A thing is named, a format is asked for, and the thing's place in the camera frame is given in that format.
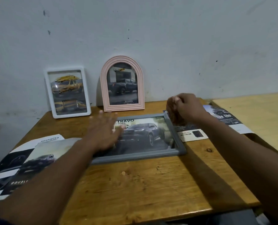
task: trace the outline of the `hand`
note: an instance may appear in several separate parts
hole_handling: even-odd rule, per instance
[[[201,102],[194,94],[181,93],[169,99],[171,99],[172,108],[170,111],[167,110],[168,113],[173,113],[175,117],[178,115],[181,116],[185,122],[198,124],[204,117],[209,116],[208,112],[206,112]]]
[[[120,134],[121,127],[113,131],[113,126],[117,120],[117,113],[114,115],[104,114],[101,110],[97,117],[90,117],[90,125],[86,135],[80,140],[81,147],[89,148],[96,153],[99,150],[106,150],[114,145]]]

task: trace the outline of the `wooden table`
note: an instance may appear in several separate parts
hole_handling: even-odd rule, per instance
[[[213,100],[278,151],[278,93]]]
[[[162,113],[164,109],[165,101],[147,102],[145,110],[123,111],[119,116]],[[92,115],[99,110],[92,107]],[[58,133],[64,138],[82,137],[89,121],[88,116],[53,119],[47,112],[17,146]],[[167,221],[259,205],[209,139],[185,146],[188,153],[179,157],[90,166],[60,224]]]

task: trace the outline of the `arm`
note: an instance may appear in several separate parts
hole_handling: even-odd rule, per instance
[[[109,148],[118,139],[121,129],[112,132],[115,121],[116,117],[103,114],[92,119],[83,139],[0,202],[0,219],[15,225],[56,224],[92,155]]]
[[[198,125],[240,179],[278,220],[278,153],[263,147],[208,114],[194,94],[173,98],[172,112]]]

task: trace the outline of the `person's right arm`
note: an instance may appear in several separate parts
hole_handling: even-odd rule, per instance
[[[174,97],[173,112],[199,126],[264,210],[278,220],[278,153],[261,146],[211,116],[194,94]]]

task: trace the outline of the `person's left hand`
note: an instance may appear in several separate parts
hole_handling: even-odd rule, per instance
[[[91,116],[88,131],[80,140],[80,144],[85,148],[93,150],[93,153],[110,148],[123,132],[121,127],[113,131],[116,120],[117,113],[104,114],[102,110],[97,117]]]

